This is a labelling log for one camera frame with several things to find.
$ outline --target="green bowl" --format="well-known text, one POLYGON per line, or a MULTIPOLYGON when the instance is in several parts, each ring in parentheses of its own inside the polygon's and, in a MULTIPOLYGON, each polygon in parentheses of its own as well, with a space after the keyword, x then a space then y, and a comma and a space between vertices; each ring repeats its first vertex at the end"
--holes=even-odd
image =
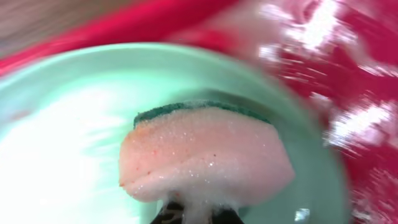
POLYGON ((246 224, 349 222, 338 156, 277 80, 206 50, 117 44, 56 55, 0 80, 0 223, 150 223, 160 203, 119 188, 120 143, 138 113, 195 99, 264 115, 292 161, 295 180, 241 209, 246 224))

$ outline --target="dark handle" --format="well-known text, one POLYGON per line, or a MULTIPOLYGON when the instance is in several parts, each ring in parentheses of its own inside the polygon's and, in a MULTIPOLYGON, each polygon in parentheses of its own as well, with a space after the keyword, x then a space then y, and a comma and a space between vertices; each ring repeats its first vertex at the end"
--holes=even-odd
MULTIPOLYGON (((183 205, 170 202, 150 224, 182 224, 183 205)), ((206 224, 244 224, 234 210, 226 209, 213 214, 211 223, 206 224)))

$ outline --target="pink sponge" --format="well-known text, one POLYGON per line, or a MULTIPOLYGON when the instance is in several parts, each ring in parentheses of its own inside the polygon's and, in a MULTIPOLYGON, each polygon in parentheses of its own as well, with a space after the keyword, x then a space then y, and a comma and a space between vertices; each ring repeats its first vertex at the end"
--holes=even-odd
POLYGON ((202 212, 238 208, 294 178, 273 125, 220 106, 162 111, 141 117, 121 146, 120 185, 135 199, 172 198, 202 212))

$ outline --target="sponge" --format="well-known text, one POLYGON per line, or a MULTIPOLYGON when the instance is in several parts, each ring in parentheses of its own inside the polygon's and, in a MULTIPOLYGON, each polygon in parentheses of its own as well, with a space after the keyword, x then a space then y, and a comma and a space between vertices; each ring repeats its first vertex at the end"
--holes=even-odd
POLYGON ((142 202, 163 200, 161 214, 170 203, 181 205, 184 223, 208 223, 212 217, 241 222, 228 214, 267 200, 294 178, 268 120, 203 100, 139 114, 122 143, 119 170, 129 195, 142 202))

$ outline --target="wooden surface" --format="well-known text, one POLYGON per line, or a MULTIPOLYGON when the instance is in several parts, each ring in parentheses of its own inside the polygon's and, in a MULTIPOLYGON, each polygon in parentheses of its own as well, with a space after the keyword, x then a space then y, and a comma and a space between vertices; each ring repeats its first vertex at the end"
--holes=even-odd
POLYGON ((0 0, 0 58, 137 1, 0 0))

